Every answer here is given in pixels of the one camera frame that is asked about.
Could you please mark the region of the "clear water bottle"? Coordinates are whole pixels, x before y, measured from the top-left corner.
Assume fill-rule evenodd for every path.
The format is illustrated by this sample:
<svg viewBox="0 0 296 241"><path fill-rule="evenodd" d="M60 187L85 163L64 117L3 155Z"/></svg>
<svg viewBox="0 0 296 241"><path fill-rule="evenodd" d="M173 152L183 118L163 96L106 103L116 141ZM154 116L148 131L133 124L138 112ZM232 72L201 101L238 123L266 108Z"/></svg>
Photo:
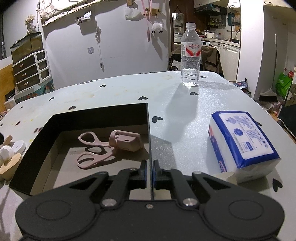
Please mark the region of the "clear water bottle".
<svg viewBox="0 0 296 241"><path fill-rule="evenodd" d="M181 77L186 87L198 85L201 65L201 38L195 23L186 23L181 38Z"/></svg>

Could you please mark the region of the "white round wooden toy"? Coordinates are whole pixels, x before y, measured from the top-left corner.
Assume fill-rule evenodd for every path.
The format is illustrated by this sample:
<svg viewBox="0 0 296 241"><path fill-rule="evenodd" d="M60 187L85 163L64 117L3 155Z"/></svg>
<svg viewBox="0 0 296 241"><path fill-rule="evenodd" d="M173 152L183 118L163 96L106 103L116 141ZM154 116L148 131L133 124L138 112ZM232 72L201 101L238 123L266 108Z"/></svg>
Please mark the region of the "white round wooden toy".
<svg viewBox="0 0 296 241"><path fill-rule="evenodd" d="M11 135L1 142L1 181L9 181L13 178L23 158L23 154L14 153L12 149L14 142L16 141L13 141Z"/></svg>

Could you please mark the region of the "pink plastic device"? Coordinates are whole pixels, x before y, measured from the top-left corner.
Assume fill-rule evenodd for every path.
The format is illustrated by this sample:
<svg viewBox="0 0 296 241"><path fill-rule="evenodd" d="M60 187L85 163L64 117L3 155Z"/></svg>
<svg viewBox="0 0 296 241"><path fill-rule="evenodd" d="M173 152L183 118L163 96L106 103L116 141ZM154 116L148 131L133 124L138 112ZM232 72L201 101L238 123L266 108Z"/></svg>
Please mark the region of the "pink plastic device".
<svg viewBox="0 0 296 241"><path fill-rule="evenodd" d="M136 152L144 147L140 134L120 130L114 130L108 142L114 149L130 152Z"/></svg>

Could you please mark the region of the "white drawer cabinet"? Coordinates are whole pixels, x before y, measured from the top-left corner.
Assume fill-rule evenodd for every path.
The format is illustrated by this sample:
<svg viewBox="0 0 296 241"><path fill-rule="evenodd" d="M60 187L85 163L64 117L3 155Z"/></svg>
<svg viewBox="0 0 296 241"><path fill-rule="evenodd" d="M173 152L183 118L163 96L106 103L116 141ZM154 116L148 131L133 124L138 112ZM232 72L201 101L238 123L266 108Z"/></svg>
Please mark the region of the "white drawer cabinet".
<svg viewBox="0 0 296 241"><path fill-rule="evenodd" d="M11 59L17 91L26 90L51 77L42 33L30 33L11 46Z"/></svg>

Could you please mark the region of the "green shopping bag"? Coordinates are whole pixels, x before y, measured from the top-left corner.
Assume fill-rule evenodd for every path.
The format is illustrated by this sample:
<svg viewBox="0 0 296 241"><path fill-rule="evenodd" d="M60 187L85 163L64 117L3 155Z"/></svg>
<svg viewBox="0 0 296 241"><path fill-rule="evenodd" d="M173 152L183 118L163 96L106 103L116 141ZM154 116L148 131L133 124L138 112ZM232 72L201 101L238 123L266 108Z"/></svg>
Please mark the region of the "green shopping bag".
<svg viewBox="0 0 296 241"><path fill-rule="evenodd" d="M280 73L278 80L275 84L276 93L279 96L285 98L291 83L292 83L292 78L290 78L288 75Z"/></svg>

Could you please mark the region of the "black open storage box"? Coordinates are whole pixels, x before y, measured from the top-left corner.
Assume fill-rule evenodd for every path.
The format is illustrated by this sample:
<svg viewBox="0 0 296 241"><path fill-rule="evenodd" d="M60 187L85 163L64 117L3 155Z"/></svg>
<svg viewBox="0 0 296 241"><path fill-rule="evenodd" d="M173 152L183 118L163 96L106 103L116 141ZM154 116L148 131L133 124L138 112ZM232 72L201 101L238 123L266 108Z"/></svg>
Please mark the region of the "black open storage box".
<svg viewBox="0 0 296 241"><path fill-rule="evenodd" d="M33 196L99 171L117 174L150 158L147 103L53 115L28 147L9 187Z"/></svg>

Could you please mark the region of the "blue white tissue pack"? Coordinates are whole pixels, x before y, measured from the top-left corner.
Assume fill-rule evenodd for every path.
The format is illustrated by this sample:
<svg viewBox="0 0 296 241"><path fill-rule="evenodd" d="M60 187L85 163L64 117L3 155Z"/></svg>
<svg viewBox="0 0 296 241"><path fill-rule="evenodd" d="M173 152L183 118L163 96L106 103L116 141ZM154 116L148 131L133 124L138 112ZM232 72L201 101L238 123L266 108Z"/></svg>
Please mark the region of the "blue white tissue pack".
<svg viewBox="0 0 296 241"><path fill-rule="evenodd" d="M233 172L237 183L267 176L280 162L276 149L248 112L211 114L208 134L220 171Z"/></svg>

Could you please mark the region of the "pink scissors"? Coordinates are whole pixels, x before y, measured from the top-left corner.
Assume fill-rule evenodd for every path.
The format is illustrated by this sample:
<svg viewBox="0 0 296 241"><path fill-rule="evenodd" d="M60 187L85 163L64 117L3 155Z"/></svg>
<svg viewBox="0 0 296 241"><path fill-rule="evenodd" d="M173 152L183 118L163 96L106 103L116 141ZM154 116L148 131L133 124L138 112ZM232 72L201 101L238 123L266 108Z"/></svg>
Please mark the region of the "pink scissors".
<svg viewBox="0 0 296 241"><path fill-rule="evenodd" d="M114 147L108 142L102 142L94 132L82 133L78 140L86 145L85 151L77 158L77 166L81 169L91 169L111 158L115 153Z"/></svg>

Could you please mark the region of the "white round disc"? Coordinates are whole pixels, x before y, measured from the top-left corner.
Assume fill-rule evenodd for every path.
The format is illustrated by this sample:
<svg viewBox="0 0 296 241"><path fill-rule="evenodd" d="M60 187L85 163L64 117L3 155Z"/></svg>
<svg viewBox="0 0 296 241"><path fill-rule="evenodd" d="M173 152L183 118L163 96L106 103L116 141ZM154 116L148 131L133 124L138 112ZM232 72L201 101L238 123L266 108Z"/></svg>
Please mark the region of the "white round disc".
<svg viewBox="0 0 296 241"><path fill-rule="evenodd" d="M15 154L23 154L26 150L26 144L23 140L16 141L12 145L12 149Z"/></svg>

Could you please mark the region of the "white plush sheep hanging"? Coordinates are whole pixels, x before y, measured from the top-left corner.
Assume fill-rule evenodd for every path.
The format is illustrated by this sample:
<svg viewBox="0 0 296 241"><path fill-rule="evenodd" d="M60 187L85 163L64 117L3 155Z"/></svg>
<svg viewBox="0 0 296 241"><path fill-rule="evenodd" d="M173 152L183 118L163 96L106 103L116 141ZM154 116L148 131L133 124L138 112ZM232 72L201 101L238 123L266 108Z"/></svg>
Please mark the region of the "white plush sheep hanging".
<svg viewBox="0 0 296 241"><path fill-rule="evenodd" d="M162 33L163 32L163 24L155 22L152 24L152 33Z"/></svg>

